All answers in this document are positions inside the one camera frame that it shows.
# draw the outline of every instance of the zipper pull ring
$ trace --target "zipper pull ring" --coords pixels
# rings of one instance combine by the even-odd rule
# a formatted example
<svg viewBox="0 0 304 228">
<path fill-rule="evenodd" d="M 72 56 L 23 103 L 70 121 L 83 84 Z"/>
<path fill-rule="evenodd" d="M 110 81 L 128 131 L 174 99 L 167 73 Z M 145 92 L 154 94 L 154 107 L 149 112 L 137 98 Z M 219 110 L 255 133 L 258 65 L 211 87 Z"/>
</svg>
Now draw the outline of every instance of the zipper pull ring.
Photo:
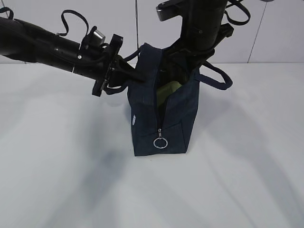
<svg viewBox="0 0 304 228">
<path fill-rule="evenodd" d="M 165 148 L 168 147 L 168 141 L 165 138 L 162 137 L 162 130 L 161 130 L 161 128 L 158 129 L 157 132 L 158 132 L 158 138 L 154 140 L 153 145 L 154 145 L 155 148 L 163 150 L 163 149 L 165 149 Z M 165 145 L 164 146 L 158 146 L 158 145 L 156 145 L 157 141 L 164 141 Z"/>
</svg>

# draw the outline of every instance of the bag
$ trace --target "bag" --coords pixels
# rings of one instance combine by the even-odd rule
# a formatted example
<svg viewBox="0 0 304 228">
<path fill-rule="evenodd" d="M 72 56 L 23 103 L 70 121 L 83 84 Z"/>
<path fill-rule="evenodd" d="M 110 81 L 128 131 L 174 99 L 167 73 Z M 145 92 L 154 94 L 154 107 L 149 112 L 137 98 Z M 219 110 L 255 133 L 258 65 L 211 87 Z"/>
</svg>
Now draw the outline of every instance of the bag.
<svg viewBox="0 0 304 228">
<path fill-rule="evenodd" d="M 167 87 L 172 93 L 165 101 L 160 102 L 162 104 L 158 104 L 157 97 L 166 91 L 166 89 L 156 91 L 161 61 L 162 50 L 144 44 L 140 48 L 136 69 L 147 80 L 144 83 L 128 81 L 119 89 L 106 89 L 107 94 L 113 94 L 129 87 L 128 100 L 131 106 L 135 156 L 186 153 L 198 111 L 200 82 L 221 90 L 232 86 L 232 81 L 225 72 L 206 62 L 204 66 L 220 73 L 224 83 L 201 75 L 199 68 L 196 68 L 188 72 L 190 77 L 183 86 L 170 83 Z"/>
</svg>

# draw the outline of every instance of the table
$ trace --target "table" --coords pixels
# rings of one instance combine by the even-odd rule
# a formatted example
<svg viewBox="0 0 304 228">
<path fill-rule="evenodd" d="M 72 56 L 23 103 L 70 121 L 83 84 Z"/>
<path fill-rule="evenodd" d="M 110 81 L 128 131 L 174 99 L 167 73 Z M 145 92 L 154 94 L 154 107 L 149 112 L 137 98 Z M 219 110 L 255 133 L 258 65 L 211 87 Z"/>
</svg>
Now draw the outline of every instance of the table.
<svg viewBox="0 0 304 228">
<path fill-rule="evenodd" d="M 135 158 L 126 92 L 0 65 L 0 227 L 304 227 L 304 64 L 216 66 L 188 153 Z"/>
</svg>

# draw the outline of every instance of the green cloth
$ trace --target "green cloth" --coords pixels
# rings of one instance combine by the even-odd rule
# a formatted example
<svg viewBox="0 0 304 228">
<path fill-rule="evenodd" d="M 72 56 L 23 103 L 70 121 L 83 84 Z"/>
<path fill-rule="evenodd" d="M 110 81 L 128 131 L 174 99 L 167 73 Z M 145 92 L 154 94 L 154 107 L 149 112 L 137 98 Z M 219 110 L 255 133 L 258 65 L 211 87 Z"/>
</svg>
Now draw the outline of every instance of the green cloth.
<svg viewBox="0 0 304 228">
<path fill-rule="evenodd" d="M 168 96 L 173 94 L 176 90 L 181 88 L 181 84 L 177 81 L 169 82 L 168 84 L 160 87 L 157 91 L 157 107 L 162 105 Z"/>
</svg>

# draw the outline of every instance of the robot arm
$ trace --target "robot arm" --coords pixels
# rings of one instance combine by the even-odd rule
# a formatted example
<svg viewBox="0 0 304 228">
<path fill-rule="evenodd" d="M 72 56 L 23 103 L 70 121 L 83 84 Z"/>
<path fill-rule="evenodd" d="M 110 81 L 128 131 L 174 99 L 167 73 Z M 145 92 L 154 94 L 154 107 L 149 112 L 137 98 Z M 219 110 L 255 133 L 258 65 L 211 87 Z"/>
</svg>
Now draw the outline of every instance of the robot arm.
<svg viewBox="0 0 304 228">
<path fill-rule="evenodd" d="M 215 47 L 233 34 L 230 24 L 222 25 L 226 14 L 228 21 L 234 25 L 244 25 L 250 20 L 249 11 L 241 4 L 243 0 L 169 0 L 156 9 L 161 21 L 182 16 L 180 38 L 170 47 L 164 49 L 161 78 L 166 81 L 177 80 L 181 84 L 187 80 L 176 67 L 175 60 L 180 56 L 186 58 L 188 69 L 193 70 L 206 64 L 214 55 Z M 231 19 L 226 9 L 237 6 L 248 16 L 248 20 L 239 22 Z M 7 7 L 0 13 L 9 11 L 9 18 L 0 17 L 0 55 L 31 63 L 42 63 L 57 67 L 95 80 L 93 95 L 100 96 L 106 88 L 122 86 L 127 80 L 145 81 L 127 61 L 135 54 L 123 59 L 118 52 L 123 38 L 113 35 L 110 44 L 104 43 L 105 36 L 94 26 L 89 32 L 86 19 L 73 10 L 65 10 L 62 21 L 66 33 L 54 34 L 28 22 L 14 19 L 13 11 Z M 86 36 L 82 42 L 63 38 L 68 33 L 64 14 L 73 13 L 80 17 L 87 26 Z"/>
<path fill-rule="evenodd" d="M 42 63 L 95 80 L 93 95 L 100 96 L 103 89 L 117 87 L 128 79 L 144 81 L 134 68 L 118 55 L 123 38 L 113 35 L 110 44 L 104 43 L 105 36 L 93 27 L 88 33 L 86 19 L 73 10 L 62 13 L 66 33 L 54 34 L 28 22 L 0 17 L 0 55 L 30 63 Z M 63 38 L 68 33 L 64 14 L 73 13 L 87 25 L 87 34 L 81 44 Z"/>
</svg>

